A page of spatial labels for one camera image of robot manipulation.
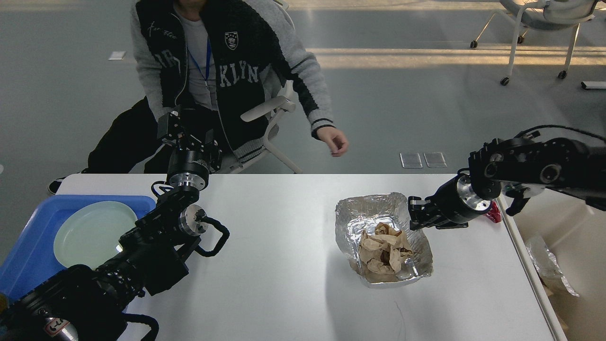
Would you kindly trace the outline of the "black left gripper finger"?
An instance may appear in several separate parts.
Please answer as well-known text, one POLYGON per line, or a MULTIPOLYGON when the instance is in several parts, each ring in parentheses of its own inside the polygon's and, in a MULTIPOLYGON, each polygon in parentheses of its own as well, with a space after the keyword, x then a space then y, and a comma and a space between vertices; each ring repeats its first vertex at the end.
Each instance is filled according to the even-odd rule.
POLYGON ((208 130, 204 136, 204 157, 209 164, 223 162, 223 150, 214 136, 213 129, 208 130))
POLYGON ((180 105, 171 108, 157 120, 157 140, 177 150, 193 150, 195 143, 182 122, 180 105))

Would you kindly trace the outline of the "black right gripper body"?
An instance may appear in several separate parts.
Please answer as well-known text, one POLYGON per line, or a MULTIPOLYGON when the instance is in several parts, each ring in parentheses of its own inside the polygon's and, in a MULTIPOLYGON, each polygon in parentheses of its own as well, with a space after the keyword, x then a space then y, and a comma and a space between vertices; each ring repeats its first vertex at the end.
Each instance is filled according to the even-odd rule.
POLYGON ((485 214, 491 203, 474 192, 471 178, 465 173, 440 186, 428 200, 438 207, 437 224, 470 222, 485 214))

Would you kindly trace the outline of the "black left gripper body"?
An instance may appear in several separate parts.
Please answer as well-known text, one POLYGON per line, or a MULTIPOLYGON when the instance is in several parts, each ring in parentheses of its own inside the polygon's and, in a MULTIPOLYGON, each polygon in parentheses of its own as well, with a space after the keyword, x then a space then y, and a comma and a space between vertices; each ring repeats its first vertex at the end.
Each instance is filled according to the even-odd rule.
POLYGON ((208 186, 210 174, 221 169, 223 152, 214 143, 198 149, 176 148, 170 158, 167 183, 176 188, 194 187, 199 191, 208 186))

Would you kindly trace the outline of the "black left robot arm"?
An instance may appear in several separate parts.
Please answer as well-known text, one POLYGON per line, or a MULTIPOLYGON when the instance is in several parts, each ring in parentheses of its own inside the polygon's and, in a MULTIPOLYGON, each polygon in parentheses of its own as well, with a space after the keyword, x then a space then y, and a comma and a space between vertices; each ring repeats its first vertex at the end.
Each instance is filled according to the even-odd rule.
POLYGON ((171 289, 189 273, 194 252, 213 257, 229 239, 227 227, 197 205, 221 151, 214 132, 197 137, 176 106, 158 119, 157 138, 173 147, 166 184, 156 207, 119 238, 121 251, 96 269, 73 265, 14 302, 1 315, 3 341, 116 341, 129 323, 149 326, 154 341, 160 326, 143 314, 128 314, 138 296, 171 289))

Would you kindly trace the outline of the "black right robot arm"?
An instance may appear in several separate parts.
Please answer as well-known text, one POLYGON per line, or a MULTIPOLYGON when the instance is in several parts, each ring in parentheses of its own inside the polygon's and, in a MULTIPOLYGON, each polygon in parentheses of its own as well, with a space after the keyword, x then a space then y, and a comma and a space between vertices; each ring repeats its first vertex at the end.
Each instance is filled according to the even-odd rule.
POLYGON ((514 216, 530 198, 546 188, 605 209, 606 152, 558 137, 537 142, 540 127, 522 130, 510 139, 494 139, 472 152, 468 165, 429 197, 408 198, 409 227, 453 229, 490 212, 501 194, 513 201, 506 214, 514 216))

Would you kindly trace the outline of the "person's left hand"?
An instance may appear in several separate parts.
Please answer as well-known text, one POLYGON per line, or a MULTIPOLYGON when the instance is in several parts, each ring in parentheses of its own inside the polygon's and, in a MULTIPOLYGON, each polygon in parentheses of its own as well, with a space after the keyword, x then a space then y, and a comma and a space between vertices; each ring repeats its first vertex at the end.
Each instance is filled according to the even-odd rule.
POLYGON ((344 132, 333 126, 324 126, 316 130, 320 141, 324 142, 330 150, 332 157, 342 157, 349 147, 349 142, 344 132))

